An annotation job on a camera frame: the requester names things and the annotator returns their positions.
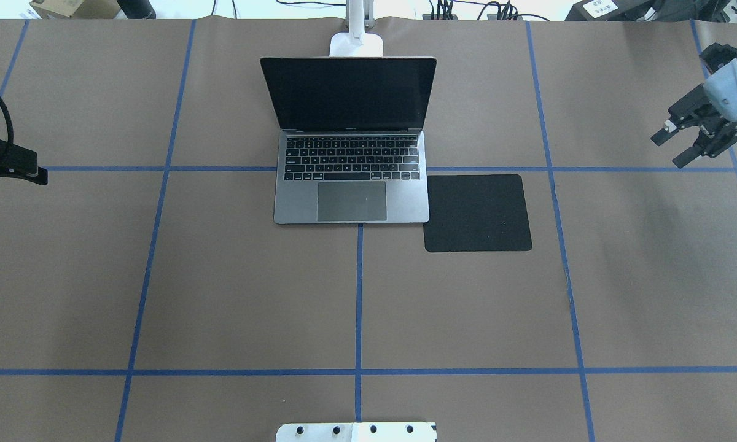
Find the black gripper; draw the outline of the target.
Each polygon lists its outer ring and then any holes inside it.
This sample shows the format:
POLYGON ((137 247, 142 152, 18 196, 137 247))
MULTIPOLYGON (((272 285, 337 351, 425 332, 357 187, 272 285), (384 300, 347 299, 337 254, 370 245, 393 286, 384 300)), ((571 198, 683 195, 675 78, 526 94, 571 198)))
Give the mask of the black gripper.
POLYGON ((651 141, 658 147, 680 130, 700 129, 694 143, 672 159, 672 163, 679 169, 685 168, 700 157, 719 156, 737 143, 737 122, 731 122, 720 115, 703 86, 697 86, 686 93, 669 107, 668 112, 669 120, 666 120, 661 129, 651 137, 651 141))

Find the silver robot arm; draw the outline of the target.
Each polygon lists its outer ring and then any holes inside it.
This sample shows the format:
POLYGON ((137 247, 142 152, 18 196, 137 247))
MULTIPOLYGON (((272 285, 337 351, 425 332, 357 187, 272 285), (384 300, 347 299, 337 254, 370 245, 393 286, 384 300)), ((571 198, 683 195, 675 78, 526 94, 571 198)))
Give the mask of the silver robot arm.
POLYGON ((672 160, 680 169, 699 157, 717 157, 737 143, 737 48, 712 43, 700 60, 710 75, 669 106, 663 128, 651 137, 661 146, 681 130, 700 129, 694 143, 672 160))

